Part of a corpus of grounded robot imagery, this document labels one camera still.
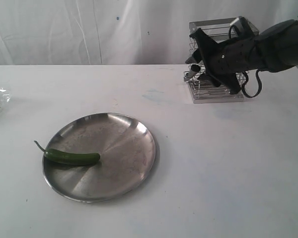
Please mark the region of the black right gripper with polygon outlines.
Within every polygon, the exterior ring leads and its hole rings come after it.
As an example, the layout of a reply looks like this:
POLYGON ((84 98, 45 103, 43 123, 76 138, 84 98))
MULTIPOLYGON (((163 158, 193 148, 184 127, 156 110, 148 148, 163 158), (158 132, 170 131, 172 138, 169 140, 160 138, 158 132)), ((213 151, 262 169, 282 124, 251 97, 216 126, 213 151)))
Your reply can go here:
POLYGON ((264 60, 256 46, 254 32, 230 37, 217 43, 202 29, 189 35, 198 45, 198 49, 189 56, 185 63, 193 64, 203 61, 205 72, 200 74, 200 81, 212 84, 213 87, 225 85, 231 95, 240 91, 246 95, 246 74, 249 70, 265 68, 264 60))

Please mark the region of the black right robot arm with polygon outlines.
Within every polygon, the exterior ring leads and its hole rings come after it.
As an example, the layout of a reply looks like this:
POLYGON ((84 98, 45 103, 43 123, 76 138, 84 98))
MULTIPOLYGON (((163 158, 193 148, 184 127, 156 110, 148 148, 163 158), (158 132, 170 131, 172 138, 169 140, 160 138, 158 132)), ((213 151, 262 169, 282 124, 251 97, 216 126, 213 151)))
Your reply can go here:
POLYGON ((218 43, 201 28, 192 32, 190 38, 197 43, 197 49, 185 61, 191 65, 186 78, 198 73, 198 64, 203 62, 205 70, 200 77, 214 87, 226 86, 232 95, 242 92, 251 98, 245 90, 249 70, 256 71, 259 95, 260 72, 276 73, 298 66, 298 20, 280 22, 256 34, 247 19, 240 16, 230 24, 227 40, 218 43), (245 77, 243 84, 238 82, 238 73, 245 77))

